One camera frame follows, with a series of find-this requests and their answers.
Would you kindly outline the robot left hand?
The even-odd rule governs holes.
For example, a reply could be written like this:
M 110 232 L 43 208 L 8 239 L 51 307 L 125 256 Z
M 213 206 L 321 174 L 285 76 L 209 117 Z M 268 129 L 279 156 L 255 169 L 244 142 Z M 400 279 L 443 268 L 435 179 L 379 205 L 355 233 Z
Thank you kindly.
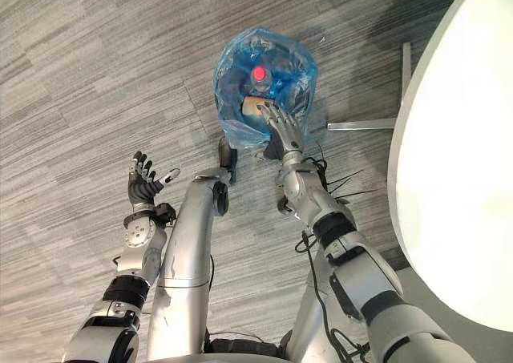
M 127 194 L 133 211 L 153 206 L 155 197 L 180 174 L 179 168 L 173 168 L 158 177 L 153 162 L 141 151 L 131 158 L 128 173 Z

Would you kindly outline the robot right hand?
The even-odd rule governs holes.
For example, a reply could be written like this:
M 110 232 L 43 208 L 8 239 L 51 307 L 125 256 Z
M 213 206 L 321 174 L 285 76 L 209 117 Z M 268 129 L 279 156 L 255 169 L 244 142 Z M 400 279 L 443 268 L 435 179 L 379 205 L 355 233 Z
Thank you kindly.
M 264 150 L 264 157 L 283 160 L 288 154 L 302 154 L 303 133 L 296 120 L 276 104 L 258 104 L 258 111 L 269 128 L 270 140 Z

